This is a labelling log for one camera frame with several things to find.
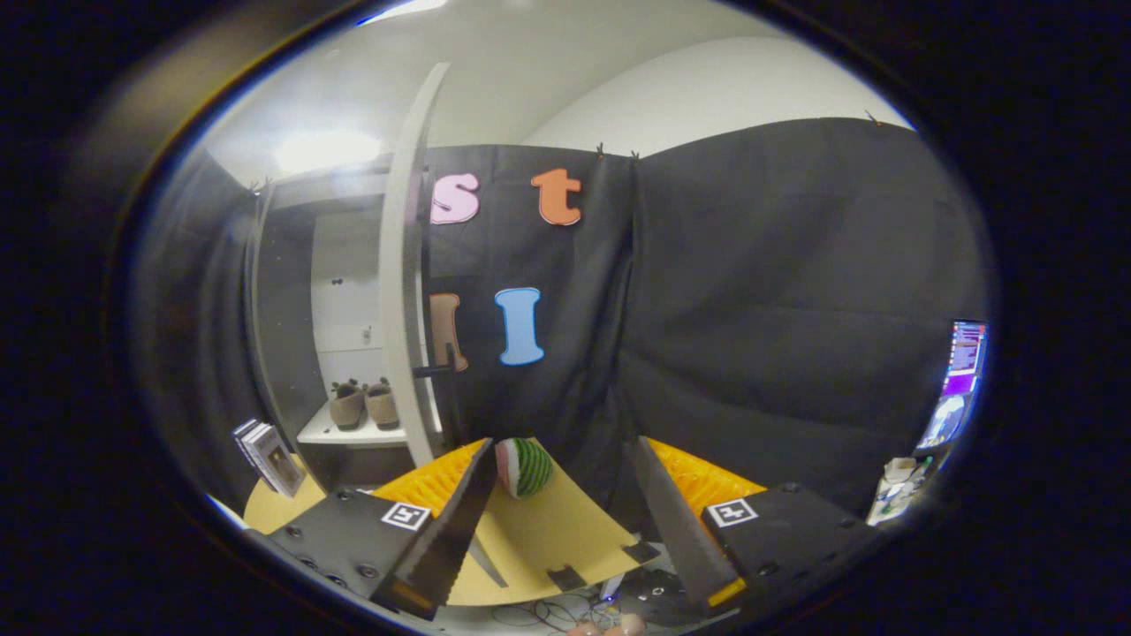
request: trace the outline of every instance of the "finger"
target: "finger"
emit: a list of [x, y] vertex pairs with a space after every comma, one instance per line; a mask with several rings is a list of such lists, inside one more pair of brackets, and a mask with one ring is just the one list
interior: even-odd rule
[[566, 636], [601, 636], [601, 630], [596, 625], [585, 621], [577, 624], [577, 627], [567, 631]]
[[604, 636], [642, 636], [644, 633], [644, 619], [634, 613], [627, 613], [621, 614], [621, 624], [605, 631]]

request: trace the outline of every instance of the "white shelf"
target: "white shelf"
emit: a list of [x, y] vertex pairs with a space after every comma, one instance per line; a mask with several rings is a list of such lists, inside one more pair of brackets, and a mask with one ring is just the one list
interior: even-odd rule
[[302, 444], [346, 444], [354, 446], [405, 446], [407, 444], [405, 429], [394, 429], [382, 431], [377, 428], [377, 422], [365, 413], [365, 421], [352, 431], [339, 430], [334, 420], [330, 419], [330, 403], [322, 404], [322, 407], [314, 413], [310, 422], [303, 427], [299, 433], [299, 441]]

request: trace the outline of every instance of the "white wall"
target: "white wall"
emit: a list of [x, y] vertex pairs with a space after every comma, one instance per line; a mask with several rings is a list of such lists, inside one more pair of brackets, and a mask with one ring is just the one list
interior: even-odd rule
[[330, 383], [374, 384], [388, 373], [377, 293], [378, 223], [355, 212], [314, 220], [310, 306], [327, 396]]
[[731, 37], [665, 53], [614, 77], [523, 144], [641, 156], [751, 126], [820, 117], [912, 126], [863, 81], [804, 43]]

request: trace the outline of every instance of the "computer screen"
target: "computer screen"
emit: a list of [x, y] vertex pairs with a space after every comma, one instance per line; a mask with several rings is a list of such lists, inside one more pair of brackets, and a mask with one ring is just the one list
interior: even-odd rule
[[931, 422], [916, 448], [933, 448], [947, 444], [961, 432], [969, 419], [982, 379], [986, 354], [986, 326], [983, 323], [956, 320], [950, 342], [950, 362], [942, 381], [942, 394]]

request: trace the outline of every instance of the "light fixture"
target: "light fixture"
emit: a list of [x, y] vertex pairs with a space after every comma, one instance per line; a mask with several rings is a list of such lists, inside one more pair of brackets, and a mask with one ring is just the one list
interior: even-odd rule
[[296, 173], [370, 161], [380, 152], [381, 143], [369, 135], [328, 130], [291, 137], [275, 149], [275, 161], [284, 171]]
[[426, 11], [429, 9], [438, 9], [442, 7], [448, 0], [411, 0], [404, 5], [397, 5], [391, 9], [381, 11], [380, 14], [365, 18], [364, 20], [357, 23], [357, 26], [365, 26], [368, 24], [373, 24], [378, 20], [383, 20], [386, 18], [392, 18], [396, 16], [403, 16], [405, 14], [415, 14], [417, 11]]

